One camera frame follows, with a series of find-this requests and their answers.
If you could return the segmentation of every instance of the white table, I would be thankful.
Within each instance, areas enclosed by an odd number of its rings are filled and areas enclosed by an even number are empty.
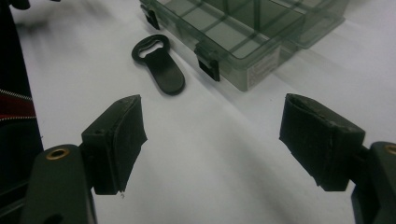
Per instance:
[[[278,140],[286,93],[311,97],[396,141],[396,1],[351,0],[346,21],[248,92],[171,50],[187,86],[155,87],[131,58],[149,35],[138,0],[31,0],[13,10],[45,148],[80,134],[114,101],[142,96],[148,141],[125,198],[95,196],[99,223],[354,223],[350,194],[325,192]],[[195,56],[190,51],[191,59]]]

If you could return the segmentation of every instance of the compartment box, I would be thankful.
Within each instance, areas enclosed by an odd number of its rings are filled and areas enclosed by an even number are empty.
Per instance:
[[[200,67],[247,91],[344,21],[348,0],[140,0],[195,52]]]

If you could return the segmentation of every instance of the box label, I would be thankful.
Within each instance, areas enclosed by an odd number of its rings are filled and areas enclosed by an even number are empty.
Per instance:
[[[250,90],[257,85],[278,66],[280,46],[276,47],[271,53],[253,64],[247,70],[247,89]]]

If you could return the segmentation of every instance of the table surface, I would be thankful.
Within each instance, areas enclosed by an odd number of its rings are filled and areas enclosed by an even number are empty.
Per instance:
[[[363,128],[366,147],[394,142],[396,1],[350,0],[343,24],[248,92],[171,50],[187,83],[178,96],[131,58],[154,34],[186,48],[137,0],[31,4],[13,14],[45,148],[79,145],[113,102],[142,97],[148,141],[125,197],[94,196],[99,223],[354,223],[353,183],[323,191],[278,140],[283,104],[289,92],[313,98]]]

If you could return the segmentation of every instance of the green translucent plastic box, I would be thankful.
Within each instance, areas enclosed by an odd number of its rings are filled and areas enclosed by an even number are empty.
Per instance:
[[[195,52],[200,67],[248,91],[299,49],[344,21],[348,0],[140,0],[159,24]]]

